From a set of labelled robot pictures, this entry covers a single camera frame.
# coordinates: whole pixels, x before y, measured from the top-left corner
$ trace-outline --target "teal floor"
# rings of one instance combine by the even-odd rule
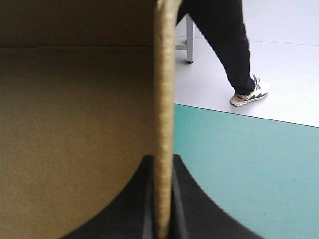
[[[174,151],[267,239],[319,239],[319,128],[175,105]]]

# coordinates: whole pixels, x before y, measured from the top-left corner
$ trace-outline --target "person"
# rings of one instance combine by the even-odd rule
[[[234,106],[263,99],[270,85],[250,76],[249,42],[243,20],[242,0],[184,0],[177,23],[189,14],[225,68],[235,93]]]

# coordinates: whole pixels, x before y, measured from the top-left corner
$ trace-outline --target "white floor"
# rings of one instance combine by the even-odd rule
[[[233,107],[233,89],[204,37],[195,31],[195,60],[176,51],[175,102],[319,127],[319,1],[244,0],[251,71],[271,83],[265,100]],[[186,36],[185,19],[176,29]]]

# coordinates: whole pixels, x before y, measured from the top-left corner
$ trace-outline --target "person's leg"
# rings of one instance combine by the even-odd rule
[[[245,95],[253,91],[242,1],[188,0],[187,12],[217,54],[235,92]]]
[[[181,5],[179,6],[178,14],[177,14],[177,21],[176,26],[182,21],[185,15],[188,13],[187,11],[187,0],[182,1]]]

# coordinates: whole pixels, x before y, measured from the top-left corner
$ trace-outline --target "sneaker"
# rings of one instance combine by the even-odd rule
[[[230,99],[230,103],[233,106],[243,106],[249,102],[258,101],[267,96],[269,92],[270,85],[267,82],[260,82],[259,78],[256,78],[253,75],[255,81],[255,89],[248,95],[241,95],[235,93],[234,96]],[[242,99],[242,101],[236,100],[235,96]]]

